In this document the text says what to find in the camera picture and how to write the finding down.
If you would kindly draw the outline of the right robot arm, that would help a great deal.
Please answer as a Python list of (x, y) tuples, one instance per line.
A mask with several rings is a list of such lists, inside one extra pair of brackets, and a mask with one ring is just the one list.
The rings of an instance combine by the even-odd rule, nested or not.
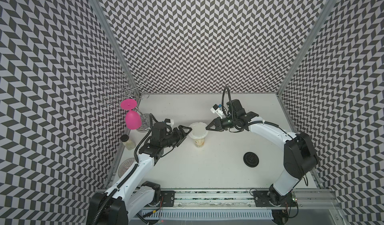
[(296, 185), (319, 163), (312, 138), (306, 133), (288, 132), (279, 125), (266, 121), (257, 113), (246, 112), (238, 99), (231, 98), (230, 88), (225, 86), (222, 97), (228, 102), (215, 104), (211, 111), (218, 117), (206, 126), (207, 131), (232, 133), (251, 132), (259, 135), (283, 152), (283, 171), (269, 187), (266, 194), (269, 204), (280, 207), (292, 196)]

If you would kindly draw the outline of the illustrated paper milk tea cup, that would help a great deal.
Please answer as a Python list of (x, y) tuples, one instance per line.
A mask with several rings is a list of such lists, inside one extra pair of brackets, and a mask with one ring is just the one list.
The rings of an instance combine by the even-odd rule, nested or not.
[(192, 136), (192, 139), (194, 140), (195, 146), (200, 148), (205, 144), (205, 136)]

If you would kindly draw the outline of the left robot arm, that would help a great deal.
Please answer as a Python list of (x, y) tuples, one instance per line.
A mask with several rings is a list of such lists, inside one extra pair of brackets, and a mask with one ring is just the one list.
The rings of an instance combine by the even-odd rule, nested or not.
[(127, 225), (147, 205), (160, 204), (161, 186), (142, 180), (164, 156), (164, 149), (181, 145), (192, 130), (182, 125), (171, 128), (166, 121), (154, 123), (135, 148), (135, 161), (124, 175), (104, 193), (93, 195), (86, 224)]

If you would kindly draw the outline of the black plastic cup lid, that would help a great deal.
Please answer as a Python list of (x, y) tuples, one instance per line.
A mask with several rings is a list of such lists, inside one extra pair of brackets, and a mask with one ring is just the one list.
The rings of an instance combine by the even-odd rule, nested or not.
[(250, 168), (255, 168), (259, 165), (259, 157), (253, 152), (247, 152), (243, 156), (243, 162)]

